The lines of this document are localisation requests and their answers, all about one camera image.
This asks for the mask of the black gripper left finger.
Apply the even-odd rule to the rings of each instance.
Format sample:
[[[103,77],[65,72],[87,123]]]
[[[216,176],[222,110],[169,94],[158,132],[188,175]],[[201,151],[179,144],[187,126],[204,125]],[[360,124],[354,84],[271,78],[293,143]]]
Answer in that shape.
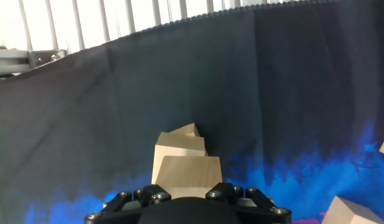
[[[104,203],[99,212],[87,215],[84,224],[137,224],[145,208],[171,200],[159,185],[147,185],[134,192],[120,192]]]

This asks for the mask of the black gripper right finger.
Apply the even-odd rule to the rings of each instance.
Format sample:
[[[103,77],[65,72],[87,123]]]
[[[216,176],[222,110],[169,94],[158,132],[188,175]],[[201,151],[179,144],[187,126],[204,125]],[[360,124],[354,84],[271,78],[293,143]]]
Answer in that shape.
[[[244,189],[229,182],[221,182],[209,190],[205,198],[229,208],[238,223],[292,224],[292,212],[288,208],[276,206],[254,187]]]

